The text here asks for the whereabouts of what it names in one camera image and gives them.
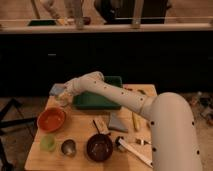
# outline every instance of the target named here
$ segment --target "person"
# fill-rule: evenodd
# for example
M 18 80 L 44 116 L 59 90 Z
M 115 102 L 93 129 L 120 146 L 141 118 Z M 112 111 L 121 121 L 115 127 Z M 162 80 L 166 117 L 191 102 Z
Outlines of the person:
M 95 0 L 94 7 L 107 23 L 115 22 L 116 10 L 122 7 L 123 0 Z
M 144 0 L 141 23 L 164 23 L 168 0 Z M 135 0 L 95 0 L 94 7 L 106 24 L 130 24 Z

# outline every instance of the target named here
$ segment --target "floor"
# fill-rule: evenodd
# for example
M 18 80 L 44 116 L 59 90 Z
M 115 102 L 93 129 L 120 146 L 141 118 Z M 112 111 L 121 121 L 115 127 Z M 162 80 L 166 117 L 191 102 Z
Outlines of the floor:
M 180 93 L 186 100 L 190 100 L 196 93 Z M 0 98 L 0 109 L 9 101 L 10 98 Z M 21 114 L 12 108 L 6 115 L 4 120 L 22 119 L 28 117 L 36 117 L 44 110 L 47 97 L 18 97 L 15 98 L 22 103 L 20 108 Z M 203 111 L 202 105 L 192 107 L 194 113 L 195 125 L 200 146 L 201 161 L 204 171 L 212 171 L 213 169 L 213 126 L 207 124 L 206 120 L 201 117 Z M 15 166 L 15 171 L 24 170 L 24 164 L 33 142 L 33 137 L 37 127 L 35 123 L 10 127 L 3 129 L 5 135 L 1 136 L 6 151 L 7 159 Z

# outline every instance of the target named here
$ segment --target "orange bowl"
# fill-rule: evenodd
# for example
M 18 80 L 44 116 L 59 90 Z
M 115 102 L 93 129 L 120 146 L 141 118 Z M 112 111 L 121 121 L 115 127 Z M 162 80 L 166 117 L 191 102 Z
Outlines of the orange bowl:
M 37 126 L 46 133 L 56 131 L 63 125 L 65 116 L 65 112 L 60 108 L 48 108 L 39 115 Z

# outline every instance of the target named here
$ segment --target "cup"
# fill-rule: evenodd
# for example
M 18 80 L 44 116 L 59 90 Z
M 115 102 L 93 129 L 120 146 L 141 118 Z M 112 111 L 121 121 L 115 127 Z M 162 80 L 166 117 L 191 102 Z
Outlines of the cup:
M 52 152 L 56 148 L 55 138 L 52 134 L 47 134 L 41 139 L 40 149 Z

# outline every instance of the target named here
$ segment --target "dark brown bowl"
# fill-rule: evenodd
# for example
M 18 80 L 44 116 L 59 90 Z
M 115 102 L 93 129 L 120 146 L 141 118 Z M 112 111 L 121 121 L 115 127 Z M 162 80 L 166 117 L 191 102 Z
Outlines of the dark brown bowl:
M 95 134 L 87 142 L 87 154 L 96 162 L 107 160 L 112 152 L 113 144 L 107 135 Z

